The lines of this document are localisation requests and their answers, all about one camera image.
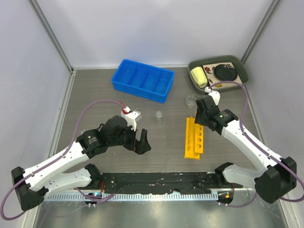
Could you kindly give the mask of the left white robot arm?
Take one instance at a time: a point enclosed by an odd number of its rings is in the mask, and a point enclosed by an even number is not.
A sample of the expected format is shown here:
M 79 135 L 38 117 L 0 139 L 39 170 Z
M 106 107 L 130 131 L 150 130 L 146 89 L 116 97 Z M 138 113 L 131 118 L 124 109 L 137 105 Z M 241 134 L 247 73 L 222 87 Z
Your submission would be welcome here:
M 72 173 L 69 168 L 105 153 L 109 147 L 123 146 L 138 155 L 151 150 L 147 130 L 142 129 L 136 139 L 138 111 L 121 114 L 100 124 L 96 129 L 83 132 L 71 146 L 31 168 L 16 167 L 11 171 L 15 193 L 23 211 L 30 210 L 48 196 L 77 187 L 97 189 L 101 184 L 101 173 L 93 164 Z

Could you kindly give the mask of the yellow test tube rack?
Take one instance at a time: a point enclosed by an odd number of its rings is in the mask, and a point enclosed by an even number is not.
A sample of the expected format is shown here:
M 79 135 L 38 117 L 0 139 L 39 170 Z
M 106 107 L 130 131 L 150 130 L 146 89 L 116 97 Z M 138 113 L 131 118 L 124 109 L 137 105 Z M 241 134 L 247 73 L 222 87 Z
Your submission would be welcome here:
M 185 130 L 185 159 L 199 160 L 203 154 L 204 130 L 203 126 L 195 123 L 195 118 L 186 118 Z

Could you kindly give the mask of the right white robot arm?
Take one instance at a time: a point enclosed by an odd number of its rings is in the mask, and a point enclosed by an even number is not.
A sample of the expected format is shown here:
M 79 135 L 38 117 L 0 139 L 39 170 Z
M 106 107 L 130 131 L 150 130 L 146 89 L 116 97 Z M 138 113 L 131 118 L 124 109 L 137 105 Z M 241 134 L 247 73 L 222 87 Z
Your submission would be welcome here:
M 291 157 L 283 158 L 276 154 L 239 121 L 228 109 L 221 111 L 214 98 L 205 95 L 196 100 L 195 123 L 206 126 L 233 143 L 255 166 L 255 170 L 238 167 L 226 162 L 216 168 L 214 181 L 224 188 L 230 183 L 256 190 L 261 199 L 274 203 L 297 185 L 295 177 L 297 164 Z

